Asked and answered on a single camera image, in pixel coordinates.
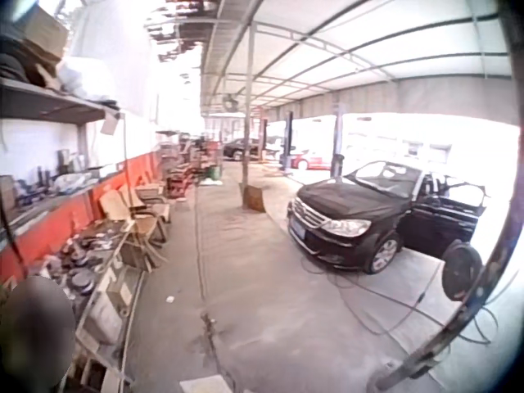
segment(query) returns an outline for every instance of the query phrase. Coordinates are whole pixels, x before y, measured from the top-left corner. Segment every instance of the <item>car windshield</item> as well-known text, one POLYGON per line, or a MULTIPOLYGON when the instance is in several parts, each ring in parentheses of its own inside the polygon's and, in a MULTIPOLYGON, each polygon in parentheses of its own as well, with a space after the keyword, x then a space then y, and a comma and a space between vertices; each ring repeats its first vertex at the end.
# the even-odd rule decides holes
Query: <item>car windshield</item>
POLYGON ((410 198, 422 171, 387 161, 366 164, 346 177, 393 197, 410 198))

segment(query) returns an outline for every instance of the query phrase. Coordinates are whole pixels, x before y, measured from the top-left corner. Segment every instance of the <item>cardboard box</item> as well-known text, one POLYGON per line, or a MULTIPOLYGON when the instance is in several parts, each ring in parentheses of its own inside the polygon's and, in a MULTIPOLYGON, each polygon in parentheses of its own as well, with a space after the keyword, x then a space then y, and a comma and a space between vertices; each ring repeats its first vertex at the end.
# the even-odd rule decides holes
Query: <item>cardboard box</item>
POLYGON ((69 30, 42 8, 34 7, 17 27, 24 41, 29 41, 58 59, 64 56, 69 30))

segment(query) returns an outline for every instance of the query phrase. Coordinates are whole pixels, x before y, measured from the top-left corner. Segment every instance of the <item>dark car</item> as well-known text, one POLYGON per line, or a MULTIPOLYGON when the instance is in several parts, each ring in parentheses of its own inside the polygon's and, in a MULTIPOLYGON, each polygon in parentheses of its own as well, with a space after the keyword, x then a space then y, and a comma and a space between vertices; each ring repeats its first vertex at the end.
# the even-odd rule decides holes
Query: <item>dark car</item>
MULTIPOLYGON (((266 139, 266 151, 269 155, 274 156, 282 152, 282 137, 267 137, 266 139)), ((250 154, 251 156, 259 155, 259 139, 250 138, 250 154)), ((232 142, 224 145, 224 157, 231 158, 235 161, 242 160, 242 152, 244 151, 244 139, 235 139, 232 142)))
MULTIPOLYGON (((257 156, 259 151, 259 140, 250 138, 250 154, 257 156)), ((242 160, 242 152, 244 151, 244 138, 235 139, 232 142, 224 145, 224 157, 231 158, 235 161, 242 160)))
POLYGON ((456 178, 374 161, 302 187, 287 207, 288 229, 324 262, 375 274, 402 246, 438 258, 454 240, 470 241, 485 197, 456 178))

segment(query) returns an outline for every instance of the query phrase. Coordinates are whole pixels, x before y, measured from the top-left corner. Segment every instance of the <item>car lift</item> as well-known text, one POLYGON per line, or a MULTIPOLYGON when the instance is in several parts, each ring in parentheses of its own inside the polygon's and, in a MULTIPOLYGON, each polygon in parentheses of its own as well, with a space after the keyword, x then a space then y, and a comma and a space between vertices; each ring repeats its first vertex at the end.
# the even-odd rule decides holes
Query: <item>car lift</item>
POLYGON ((378 369, 368 381, 369 393, 387 391, 404 379, 416 379, 435 367, 435 357, 475 318, 495 289, 520 237, 524 224, 524 4, 518 0, 499 1, 499 18, 512 60, 521 121, 517 175, 508 216, 486 266, 449 322, 402 364, 390 362, 378 369))

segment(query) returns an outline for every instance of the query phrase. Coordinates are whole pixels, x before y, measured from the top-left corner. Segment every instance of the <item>metal pillar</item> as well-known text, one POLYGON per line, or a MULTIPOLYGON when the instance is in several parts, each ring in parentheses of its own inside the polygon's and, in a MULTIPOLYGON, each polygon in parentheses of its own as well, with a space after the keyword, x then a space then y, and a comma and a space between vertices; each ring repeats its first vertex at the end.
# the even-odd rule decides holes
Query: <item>metal pillar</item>
POLYGON ((286 130, 284 131, 284 152, 282 153, 282 171, 286 174, 291 166, 291 142, 293 139, 293 112, 290 111, 286 118, 286 130))
POLYGON ((251 130, 251 85, 253 82, 253 53, 255 51, 256 25, 251 23, 249 27, 249 47, 247 51, 247 75, 246 75, 246 117, 244 118, 244 154, 242 157, 242 205, 247 207, 246 194, 249 160, 251 158, 249 136, 251 130))
POLYGON ((517 176, 508 215, 499 235, 499 240, 484 269, 449 322, 434 337, 415 350, 399 367, 394 364, 387 364, 384 369, 377 370, 368 382, 368 392, 387 391, 404 379, 420 377, 434 367, 436 364, 435 357, 449 346, 475 318, 480 308, 490 297, 508 266, 521 235, 522 225, 524 224, 524 7, 521 2, 500 1, 499 15, 511 54, 513 80, 517 86, 517 99, 521 104, 518 106, 521 133, 517 176))
POLYGON ((268 120, 260 118, 259 125, 259 160, 264 160, 265 145, 268 141, 268 120))
POLYGON ((335 105, 335 129, 333 130, 333 156, 331 158, 331 171, 330 175, 332 178, 342 175, 342 130, 344 124, 342 121, 342 107, 341 104, 337 103, 335 105))

